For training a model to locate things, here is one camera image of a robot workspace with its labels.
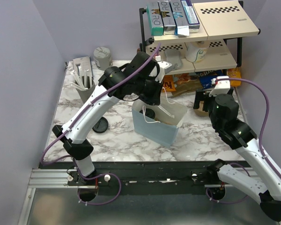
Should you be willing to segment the black plastic cup lid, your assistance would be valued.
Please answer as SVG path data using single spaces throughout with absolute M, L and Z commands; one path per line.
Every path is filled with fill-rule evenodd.
M 145 116 L 151 119 L 155 119 L 155 111 L 150 109 L 150 108 L 146 108 L 145 109 Z

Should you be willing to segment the white paper straw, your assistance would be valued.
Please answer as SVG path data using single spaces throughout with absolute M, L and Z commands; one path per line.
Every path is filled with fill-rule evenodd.
M 163 108 L 161 105 L 158 106 L 158 108 L 163 111 L 166 115 L 168 115 L 171 118 L 175 118 L 174 114 L 171 114 L 169 111 L 167 111 L 165 108 Z

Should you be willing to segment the blue white paper bag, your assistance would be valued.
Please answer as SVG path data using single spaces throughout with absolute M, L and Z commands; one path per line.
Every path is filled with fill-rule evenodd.
M 175 118 L 166 115 L 156 105 L 151 106 L 141 100 L 136 100 L 132 105 L 134 130 L 136 133 L 169 148 L 174 143 L 178 130 L 183 124 L 184 116 L 187 113 L 187 107 L 180 103 L 169 101 L 166 95 L 160 97 L 160 105 L 171 114 L 174 114 Z M 155 111 L 154 120 L 145 116 L 146 108 Z M 170 126 L 156 122 L 155 120 L 170 122 L 176 126 Z

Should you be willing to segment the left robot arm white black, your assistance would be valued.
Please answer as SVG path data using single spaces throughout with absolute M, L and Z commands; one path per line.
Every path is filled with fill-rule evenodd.
M 87 135 L 102 116 L 125 96 L 135 94 L 147 105 L 159 105 L 165 67 L 145 52 L 138 52 L 130 63 L 112 66 L 104 71 L 93 93 L 75 116 L 52 129 L 60 137 L 67 153 L 74 158 L 84 185 L 94 181 L 91 159 L 93 146 Z

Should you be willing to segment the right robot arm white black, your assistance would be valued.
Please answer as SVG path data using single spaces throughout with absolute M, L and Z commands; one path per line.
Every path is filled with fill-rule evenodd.
M 248 124 L 238 119 L 239 104 L 232 96 L 233 90 L 219 95 L 209 91 L 196 90 L 194 109 L 203 103 L 203 111 L 208 112 L 211 124 L 231 149 L 235 150 L 261 179 L 257 181 L 221 159 L 208 167 L 206 178 L 210 183 L 223 181 L 231 184 L 255 200 L 262 211 L 273 221 L 281 221 L 281 178 L 271 168 L 275 162 L 259 149 L 256 133 Z

